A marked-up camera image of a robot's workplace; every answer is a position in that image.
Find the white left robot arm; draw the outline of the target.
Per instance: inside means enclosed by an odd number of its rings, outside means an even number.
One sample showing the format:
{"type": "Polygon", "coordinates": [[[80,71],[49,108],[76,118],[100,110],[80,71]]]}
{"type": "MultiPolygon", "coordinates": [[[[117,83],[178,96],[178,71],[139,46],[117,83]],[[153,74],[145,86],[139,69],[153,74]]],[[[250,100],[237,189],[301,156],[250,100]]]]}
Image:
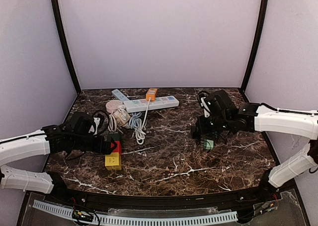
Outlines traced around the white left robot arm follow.
{"type": "Polygon", "coordinates": [[[67,190],[67,186],[58,173],[26,171],[9,167],[8,163],[62,151],[71,153],[73,150],[109,155],[116,148],[117,143],[114,139],[106,141],[104,136],[91,131],[78,134],[56,125],[2,140],[0,142],[0,187],[51,195],[62,194],[67,190]]]}

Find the red cube socket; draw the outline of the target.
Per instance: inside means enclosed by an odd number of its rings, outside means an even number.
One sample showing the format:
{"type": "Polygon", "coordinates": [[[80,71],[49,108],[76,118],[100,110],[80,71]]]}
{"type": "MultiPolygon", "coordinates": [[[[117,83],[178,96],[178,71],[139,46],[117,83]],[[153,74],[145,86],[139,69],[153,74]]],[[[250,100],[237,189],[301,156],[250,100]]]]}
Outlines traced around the red cube socket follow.
{"type": "Polygon", "coordinates": [[[118,153],[119,155],[121,155],[122,154],[121,141],[111,142],[111,149],[112,149],[112,153],[118,153]]]}

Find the pink round socket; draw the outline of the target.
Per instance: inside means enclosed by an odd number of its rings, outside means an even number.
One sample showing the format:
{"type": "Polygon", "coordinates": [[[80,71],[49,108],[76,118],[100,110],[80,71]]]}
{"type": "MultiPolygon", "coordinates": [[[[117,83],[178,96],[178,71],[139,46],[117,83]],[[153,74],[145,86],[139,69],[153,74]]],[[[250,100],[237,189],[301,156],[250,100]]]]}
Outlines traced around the pink round socket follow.
{"type": "Polygon", "coordinates": [[[115,112],[121,105],[123,105],[123,102],[118,99],[110,100],[105,104],[106,111],[108,113],[115,112]]]}

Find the orange plug adapter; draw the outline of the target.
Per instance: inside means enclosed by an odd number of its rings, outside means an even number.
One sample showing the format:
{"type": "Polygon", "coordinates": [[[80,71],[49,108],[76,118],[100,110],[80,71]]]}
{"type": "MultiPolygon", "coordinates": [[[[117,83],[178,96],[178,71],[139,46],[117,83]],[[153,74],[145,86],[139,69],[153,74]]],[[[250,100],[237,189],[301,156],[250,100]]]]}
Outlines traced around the orange plug adapter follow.
{"type": "Polygon", "coordinates": [[[150,88],[146,93],[146,100],[147,101],[155,101],[157,95],[158,95],[158,89],[157,88],[150,88]]]}

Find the dark green cube socket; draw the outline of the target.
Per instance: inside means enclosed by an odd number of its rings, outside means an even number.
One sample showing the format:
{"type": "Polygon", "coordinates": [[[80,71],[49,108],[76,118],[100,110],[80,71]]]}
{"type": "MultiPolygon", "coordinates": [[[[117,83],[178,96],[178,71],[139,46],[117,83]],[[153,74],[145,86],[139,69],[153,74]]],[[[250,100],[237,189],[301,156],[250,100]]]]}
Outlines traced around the dark green cube socket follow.
{"type": "Polygon", "coordinates": [[[122,134],[120,132],[110,132],[106,136],[106,142],[121,142],[122,141],[122,134]]]}

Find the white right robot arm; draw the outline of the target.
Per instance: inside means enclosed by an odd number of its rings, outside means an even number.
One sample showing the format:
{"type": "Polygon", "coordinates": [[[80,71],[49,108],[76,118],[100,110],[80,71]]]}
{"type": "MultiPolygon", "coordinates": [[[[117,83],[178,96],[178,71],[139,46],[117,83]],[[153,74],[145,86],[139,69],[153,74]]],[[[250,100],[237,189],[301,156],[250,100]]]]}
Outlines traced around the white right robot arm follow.
{"type": "Polygon", "coordinates": [[[318,165],[318,113],[273,108],[265,103],[245,103],[240,108],[207,105],[210,109],[191,128],[191,136],[227,131],[278,132],[308,138],[309,142],[280,165],[267,170],[260,187],[277,189],[287,181],[318,165]]]}

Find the yellow cube socket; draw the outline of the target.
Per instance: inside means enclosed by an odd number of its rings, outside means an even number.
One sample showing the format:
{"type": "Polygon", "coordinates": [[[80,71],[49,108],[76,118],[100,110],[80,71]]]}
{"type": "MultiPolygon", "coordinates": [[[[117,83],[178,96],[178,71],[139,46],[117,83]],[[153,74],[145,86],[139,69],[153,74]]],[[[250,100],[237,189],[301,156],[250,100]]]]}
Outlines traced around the yellow cube socket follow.
{"type": "Polygon", "coordinates": [[[105,167],[109,171],[122,170],[121,154],[112,152],[105,156],[105,167]]]}

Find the beige cube socket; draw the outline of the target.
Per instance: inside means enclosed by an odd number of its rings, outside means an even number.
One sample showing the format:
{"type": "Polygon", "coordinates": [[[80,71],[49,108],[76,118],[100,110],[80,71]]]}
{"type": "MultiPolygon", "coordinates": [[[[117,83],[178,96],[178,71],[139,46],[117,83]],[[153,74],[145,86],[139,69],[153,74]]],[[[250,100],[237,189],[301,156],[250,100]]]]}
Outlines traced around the beige cube socket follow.
{"type": "Polygon", "coordinates": [[[118,127],[123,127],[126,125],[131,118],[131,116],[124,109],[117,109],[114,113],[114,116],[118,127]]]}

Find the long white power strip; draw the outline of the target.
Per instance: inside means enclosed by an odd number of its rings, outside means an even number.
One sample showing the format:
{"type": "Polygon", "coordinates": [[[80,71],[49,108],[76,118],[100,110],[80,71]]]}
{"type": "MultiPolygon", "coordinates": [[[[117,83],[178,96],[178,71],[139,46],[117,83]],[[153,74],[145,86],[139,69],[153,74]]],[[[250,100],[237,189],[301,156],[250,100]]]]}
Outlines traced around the long white power strip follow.
{"type": "Polygon", "coordinates": [[[128,113],[134,113],[146,111],[147,107],[148,110],[177,107],[179,101],[174,96],[164,96],[157,97],[155,101],[150,101],[150,103],[146,99],[127,100],[124,101],[124,105],[128,113]]]}

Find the small blue-white power strip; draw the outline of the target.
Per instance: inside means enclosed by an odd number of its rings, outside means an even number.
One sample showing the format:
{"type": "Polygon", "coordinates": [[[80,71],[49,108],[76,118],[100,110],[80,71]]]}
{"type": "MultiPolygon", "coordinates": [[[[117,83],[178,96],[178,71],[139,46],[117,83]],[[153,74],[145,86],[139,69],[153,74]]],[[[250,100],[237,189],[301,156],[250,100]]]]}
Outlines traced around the small blue-white power strip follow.
{"type": "Polygon", "coordinates": [[[129,101],[129,98],[125,96],[119,89],[114,89],[111,91],[111,93],[116,99],[122,102],[129,101]]]}

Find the black front rail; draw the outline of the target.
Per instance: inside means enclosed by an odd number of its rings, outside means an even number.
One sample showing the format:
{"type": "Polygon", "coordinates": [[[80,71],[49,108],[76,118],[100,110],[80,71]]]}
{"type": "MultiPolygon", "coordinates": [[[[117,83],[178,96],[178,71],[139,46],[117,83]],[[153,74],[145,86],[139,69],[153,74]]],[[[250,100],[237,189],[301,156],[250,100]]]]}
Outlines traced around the black front rail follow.
{"type": "Polygon", "coordinates": [[[269,188],[257,187],[232,192],[190,196],[121,196],[69,189],[61,176],[49,171],[54,188],[47,196],[54,201],[76,202],[79,206],[99,211],[110,208],[135,210],[180,210],[216,206],[219,209],[247,210],[253,204],[274,199],[269,188]]]}

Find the light green plug adapter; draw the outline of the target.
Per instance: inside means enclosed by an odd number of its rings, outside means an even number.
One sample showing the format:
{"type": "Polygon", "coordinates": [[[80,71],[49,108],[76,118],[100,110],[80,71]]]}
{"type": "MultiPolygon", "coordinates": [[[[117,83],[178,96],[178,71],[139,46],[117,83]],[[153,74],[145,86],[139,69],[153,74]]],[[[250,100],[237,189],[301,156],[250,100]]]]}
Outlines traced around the light green plug adapter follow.
{"type": "Polygon", "coordinates": [[[207,151],[211,151],[214,149],[214,141],[213,140],[204,140],[203,141],[203,149],[207,151]]]}

